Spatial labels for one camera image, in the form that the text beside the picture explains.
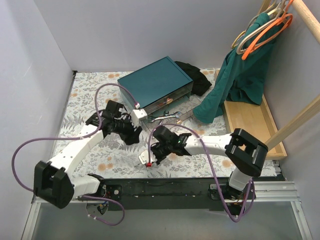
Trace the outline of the medium silver wrench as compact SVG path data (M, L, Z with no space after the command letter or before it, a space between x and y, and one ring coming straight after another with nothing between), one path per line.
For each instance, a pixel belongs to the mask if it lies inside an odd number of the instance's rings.
M163 120L165 119L166 116L165 115L161 115L161 116L149 116L148 117L148 122L153 123L155 121L159 121L159 120Z

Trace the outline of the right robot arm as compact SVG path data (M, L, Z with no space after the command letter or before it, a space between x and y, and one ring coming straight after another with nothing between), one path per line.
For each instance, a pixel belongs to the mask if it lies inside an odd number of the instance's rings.
M268 147L242 128L225 135L203 136L189 131L176 134L164 125L158 126L152 136L157 140L148 145L146 166L160 164L170 154L177 156L216 155L227 157L234 164L222 194L237 199L245 192L251 178L261 175Z

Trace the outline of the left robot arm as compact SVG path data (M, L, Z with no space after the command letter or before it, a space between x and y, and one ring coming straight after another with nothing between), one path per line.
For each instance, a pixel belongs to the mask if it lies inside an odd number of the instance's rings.
M123 104L109 102L105 109L95 112L85 122L76 140L48 162L40 161L35 166L33 193L59 209L84 195L95 200L108 196L108 188L101 176L90 173L73 178L72 175L86 155L110 134L119 135L128 146L139 143L140 121L147 116L144 109L127 112Z

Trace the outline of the small silver wrench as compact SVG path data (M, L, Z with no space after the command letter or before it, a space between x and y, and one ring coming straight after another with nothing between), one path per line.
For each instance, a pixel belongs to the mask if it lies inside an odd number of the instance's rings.
M164 118L180 118L182 113L180 111L176 111L174 113L170 113L169 111L164 111L163 112L163 117Z

